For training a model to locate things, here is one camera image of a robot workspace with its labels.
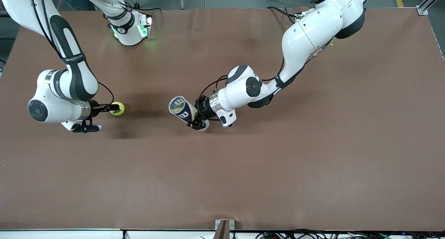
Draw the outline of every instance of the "brown table surface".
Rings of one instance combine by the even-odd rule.
[[[369,9],[262,109],[196,132],[168,112],[239,64],[263,79],[290,23],[265,9],[155,13],[125,47],[101,12],[69,12],[97,78],[127,105],[100,133],[27,113],[38,74],[63,68],[21,29],[0,84],[0,228],[440,231],[445,224],[444,61],[426,16]],[[110,96],[100,88],[96,100]]]

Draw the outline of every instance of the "tennis ball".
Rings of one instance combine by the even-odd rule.
[[[113,104],[113,105],[119,105],[119,109],[118,109],[118,110],[112,110],[112,111],[110,111],[110,113],[111,113],[113,116],[120,116],[120,115],[124,114],[125,106],[124,106],[123,103],[121,103],[121,102],[113,102],[112,104]]]

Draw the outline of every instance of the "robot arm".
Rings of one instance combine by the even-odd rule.
[[[265,106],[294,81],[307,62],[317,56],[332,38],[348,38],[361,29],[365,1],[312,0],[315,8],[307,11],[283,35],[284,67],[274,79],[264,84],[250,66],[239,65],[228,74],[225,88],[209,98],[200,96],[196,104],[189,108],[197,110],[192,121],[182,119],[195,130],[204,130],[207,128],[206,120],[218,116],[223,127],[230,127],[236,120],[236,108],[244,105],[251,108]],[[174,110],[181,109],[181,106],[172,103],[174,101],[170,102],[170,112],[178,116]]]
[[[151,16],[133,10],[124,0],[89,0],[103,11],[114,36],[126,46],[138,44],[149,36]]]
[[[74,32],[54,7],[52,0],[2,0],[15,22],[45,36],[67,69],[43,71],[28,112],[44,123],[61,123],[73,132],[92,132],[101,125],[86,125],[99,112],[115,109],[91,100],[97,80],[91,72]]]

